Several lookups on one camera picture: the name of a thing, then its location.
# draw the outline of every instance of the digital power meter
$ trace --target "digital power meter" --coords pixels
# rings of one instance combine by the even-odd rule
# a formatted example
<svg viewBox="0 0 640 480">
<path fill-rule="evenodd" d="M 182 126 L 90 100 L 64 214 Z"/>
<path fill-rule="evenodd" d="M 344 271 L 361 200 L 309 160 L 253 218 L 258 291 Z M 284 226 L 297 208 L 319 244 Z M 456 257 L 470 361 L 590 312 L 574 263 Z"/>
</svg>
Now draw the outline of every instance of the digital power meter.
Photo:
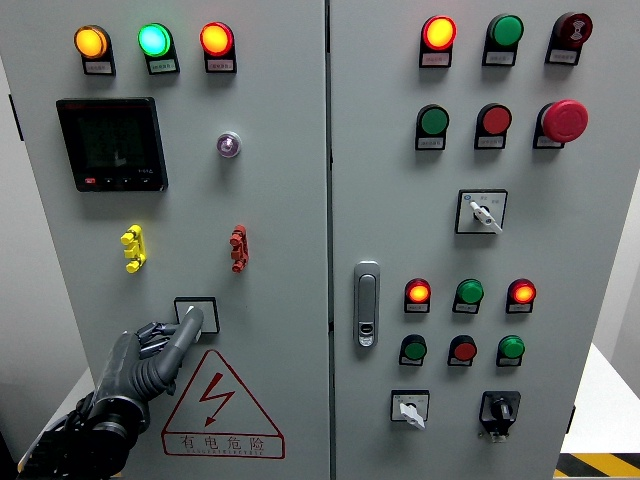
<svg viewBox="0 0 640 480">
<path fill-rule="evenodd" d="M 63 99 L 56 108 L 80 192 L 167 188 L 153 98 Z"/>
</svg>

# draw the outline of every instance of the red push button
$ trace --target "red push button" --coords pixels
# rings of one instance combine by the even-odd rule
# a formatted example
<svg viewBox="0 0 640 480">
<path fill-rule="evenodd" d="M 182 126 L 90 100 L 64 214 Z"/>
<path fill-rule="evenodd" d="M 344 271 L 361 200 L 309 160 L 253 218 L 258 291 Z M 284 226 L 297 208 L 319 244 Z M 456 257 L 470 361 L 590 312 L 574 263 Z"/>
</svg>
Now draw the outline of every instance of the red push button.
<svg viewBox="0 0 640 480">
<path fill-rule="evenodd" d="M 572 142 L 587 128 L 589 113 L 576 100 L 560 100 L 551 105 L 542 117 L 544 134 L 554 142 Z"/>
<path fill-rule="evenodd" d="M 490 108 L 482 118 L 483 128 L 492 135 L 506 132 L 510 125 L 511 112 L 502 105 Z"/>
<path fill-rule="evenodd" d="M 476 356 L 476 353 L 478 353 L 478 350 L 472 343 L 463 343 L 461 345 L 458 345 L 453 351 L 455 357 L 461 362 L 468 362 Z"/>
<path fill-rule="evenodd" d="M 458 335 L 451 340 L 451 345 L 449 345 L 449 360 L 447 364 L 450 367 L 470 367 L 477 353 L 478 348 L 472 337 Z"/>
</svg>

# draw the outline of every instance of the yellow terminal connector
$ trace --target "yellow terminal connector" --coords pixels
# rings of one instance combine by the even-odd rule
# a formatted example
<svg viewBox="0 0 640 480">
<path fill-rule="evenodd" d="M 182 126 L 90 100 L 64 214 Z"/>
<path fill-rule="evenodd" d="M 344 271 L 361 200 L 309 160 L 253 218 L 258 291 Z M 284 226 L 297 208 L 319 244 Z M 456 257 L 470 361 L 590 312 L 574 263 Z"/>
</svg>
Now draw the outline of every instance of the yellow terminal connector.
<svg viewBox="0 0 640 480">
<path fill-rule="evenodd" d="M 127 247 L 124 249 L 124 258 L 132 259 L 127 264 L 127 272 L 136 273 L 147 261 L 147 253 L 142 237 L 142 227 L 140 225 L 131 225 L 120 237 L 120 243 Z"/>
</svg>

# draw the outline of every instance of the red terminal connector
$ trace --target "red terminal connector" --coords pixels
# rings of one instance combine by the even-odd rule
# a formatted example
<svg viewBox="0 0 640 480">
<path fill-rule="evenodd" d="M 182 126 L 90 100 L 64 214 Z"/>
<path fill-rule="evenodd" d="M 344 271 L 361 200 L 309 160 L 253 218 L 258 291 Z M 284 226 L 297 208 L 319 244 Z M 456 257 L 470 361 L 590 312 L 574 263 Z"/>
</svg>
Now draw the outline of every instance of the red terminal connector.
<svg viewBox="0 0 640 480">
<path fill-rule="evenodd" d="M 249 246 L 247 244 L 247 229 L 242 225 L 236 225 L 231 234 L 229 243 L 233 247 L 231 250 L 231 258 L 235 260 L 231 270 L 234 273 L 240 273 L 249 262 Z"/>
</svg>

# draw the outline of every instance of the robotic hand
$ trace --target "robotic hand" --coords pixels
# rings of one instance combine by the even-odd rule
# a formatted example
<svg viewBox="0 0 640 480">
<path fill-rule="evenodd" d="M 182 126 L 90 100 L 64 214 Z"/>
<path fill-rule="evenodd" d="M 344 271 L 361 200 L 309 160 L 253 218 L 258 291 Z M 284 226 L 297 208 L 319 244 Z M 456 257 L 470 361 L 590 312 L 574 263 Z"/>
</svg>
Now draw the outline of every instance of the robotic hand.
<svg viewBox="0 0 640 480">
<path fill-rule="evenodd" d="M 124 468 L 149 428 L 148 402 L 173 395 L 175 379 L 204 315 L 192 307 L 180 325 L 150 323 L 116 341 L 94 392 L 55 422 L 25 454 L 18 479 L 98 480 Z M 171 339 L 159 335 L 172 335 Z"/>
</svg>

